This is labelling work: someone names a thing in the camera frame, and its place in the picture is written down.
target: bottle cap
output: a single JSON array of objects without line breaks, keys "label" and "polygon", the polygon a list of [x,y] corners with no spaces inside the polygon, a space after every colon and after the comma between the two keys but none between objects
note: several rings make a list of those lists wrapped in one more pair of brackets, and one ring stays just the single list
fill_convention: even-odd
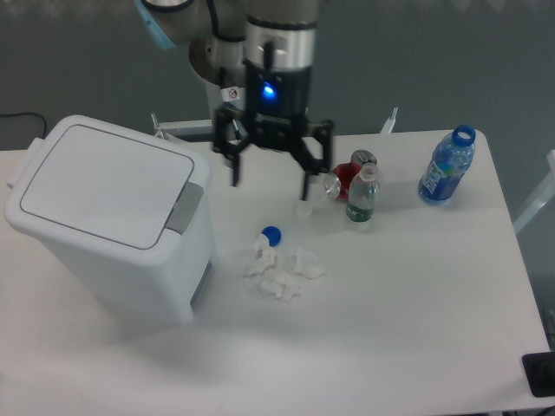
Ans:
[{"label": "bottle cap", "polygon": [[365,163],[363,167],[361,167],[361,171],[358,173],[362,180],[364,181],[371,181],[378,179],[378,166],[374,165],[373,163]]},{"label": "bottle cap", "polygon": [[469,147],[476,140],[474,127],[461,124],[453,130],[453,143],[459,147]]},{"label": "bottle cap", "polygon": [[265,236],[268,237],[268,242],[270,243],[270,247],[275,247],[279,243],[281,243],[281,231],[278,229],[278,227],[275,227],[273,225],[268,225],[266,228],[262,230],[261,234],[264,234]]}]

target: bottle label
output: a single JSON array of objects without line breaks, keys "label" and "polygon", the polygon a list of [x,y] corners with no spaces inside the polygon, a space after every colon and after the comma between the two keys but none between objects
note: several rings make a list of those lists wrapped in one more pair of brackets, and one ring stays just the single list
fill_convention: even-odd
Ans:
[{"label": "bottle label", "polygon": [[447,164],[435,163],[432,160],[428,171],[421,179],[421,191],[430,199],[442,201],[453,195],[454,189],[460,182],[462,175],[454,176],[454,168]]}]

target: clear plastic bottle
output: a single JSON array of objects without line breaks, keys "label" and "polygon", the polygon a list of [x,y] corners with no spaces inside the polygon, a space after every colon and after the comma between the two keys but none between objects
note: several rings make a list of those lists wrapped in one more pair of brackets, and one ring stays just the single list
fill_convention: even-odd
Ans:
[{"label": "clear plastic bottle", "polygon": [[443,138],[434,150],[432,161],[418,185],[420,197],[431,205],[445,204],[470,167],[474,156],[476,132],[461,125]]},{"label": "clear plastic bottle", "polygon": [[350,183],[347,217],[356,223],[368,221],[374,213],[378,189],[378,167],[364,164]]}]

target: blue water bottle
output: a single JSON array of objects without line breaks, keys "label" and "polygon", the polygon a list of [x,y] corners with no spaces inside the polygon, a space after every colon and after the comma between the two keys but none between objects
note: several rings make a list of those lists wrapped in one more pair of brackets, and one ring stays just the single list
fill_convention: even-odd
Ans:
[{"label": "blue water bottle", "polygon": [[446,203],[472,163],[476,132],[466,124],[443,138],[418,186],[421,198],[431,205]]}]

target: black cable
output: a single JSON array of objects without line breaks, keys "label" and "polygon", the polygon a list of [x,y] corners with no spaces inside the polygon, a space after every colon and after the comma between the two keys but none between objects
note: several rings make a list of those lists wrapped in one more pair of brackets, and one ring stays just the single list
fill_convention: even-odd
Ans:
[{"label": "black cable", "polygon": [[33,112],[24,112],[24,113],[11,113],[11,114],[0,114],[0,119],[9,119],[12,117],[21,117],[21,116],[31,116],[31,117],[38,117],[39,119],[41,119],[42,121],[42,137],[41,139],[44,139],[44,136],[46,135],[46,128],[47,128],[47,124],[46,124],[46,119],[44,118],[44,116],[42,114],[39,113],[33,113]]},{"label": "black cable", "polygon": [[553,409],[555,409],[555,406],[546,407],[544,410],[536,414],[536,416],[546,416]]}]

